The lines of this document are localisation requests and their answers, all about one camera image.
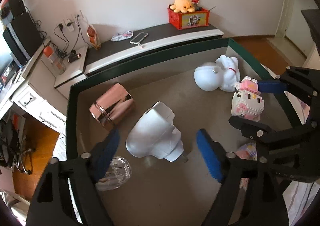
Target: speaker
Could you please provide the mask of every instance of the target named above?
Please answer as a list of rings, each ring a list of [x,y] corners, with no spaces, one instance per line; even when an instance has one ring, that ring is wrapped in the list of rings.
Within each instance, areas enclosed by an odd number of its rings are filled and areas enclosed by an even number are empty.
[[[2,23],[7,26],[14,18],[26,13],[22,0],[9,0],[1,10]]]

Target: toy box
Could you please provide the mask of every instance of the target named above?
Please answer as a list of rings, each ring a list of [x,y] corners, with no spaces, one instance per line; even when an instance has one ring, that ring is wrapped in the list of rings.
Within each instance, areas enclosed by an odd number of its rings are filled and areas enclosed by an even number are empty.
[[[168,13],[169,23],[177,29],[188,29],[209,25],[208,21],[210,12],[206,9],[195,11],[194,13],[174,13],[173,10],[168,7]]]

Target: pink and white brick toy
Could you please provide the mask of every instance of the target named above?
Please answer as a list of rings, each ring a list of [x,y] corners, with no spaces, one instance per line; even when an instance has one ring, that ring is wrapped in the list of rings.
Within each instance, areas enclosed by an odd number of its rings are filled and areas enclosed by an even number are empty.
[[[231,114],[251,121],[260,121],[264,101],[258,91],[258,81],[246,76],[241,83],[235,82],[236,92],[232,98]]]

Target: rose gold container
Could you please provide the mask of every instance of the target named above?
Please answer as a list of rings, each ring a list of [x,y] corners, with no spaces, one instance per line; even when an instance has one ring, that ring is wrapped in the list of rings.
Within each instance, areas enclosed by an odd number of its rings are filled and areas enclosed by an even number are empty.
[[[122,85],[116,83],[99,97],[89,110],[105,129],[111,130],[134,106],[131,95]]]

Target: wooden floor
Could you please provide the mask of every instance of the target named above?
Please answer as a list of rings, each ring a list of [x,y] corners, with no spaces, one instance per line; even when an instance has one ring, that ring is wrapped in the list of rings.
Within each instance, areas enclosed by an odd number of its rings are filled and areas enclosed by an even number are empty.
[[[270,68],[276,74],[282,74],[288,66],[286,61],[273,49],[266,38],[238,37],[235,40],[252,53],[260,63]],[[26,175],[15,171],[13,173],[13,182],[16,193],[31,200],[41,174],[52,157],[59,134],[31,116],[28,116],[26,119],[26,130],[29,145],[36,148],[36,152],[32,154],[33,173],[32,175]],[[30,169],[29,158],[26,164],[27,169]]]
[[[27,175],[25,173],[20,173],[15,169],[13,172],[13,184],[17,194],[20,194],[31,201],[42,172],[49,159],[52,157],[52,152],[59,133],[43,125],[28,114],[26,116],[25,131],[28,147],[36,148],[36,152],[32,153],[31,156],[33,173]],[[26,168],[30,170],[31,164],[29,157],[26,158],[25,164]]]

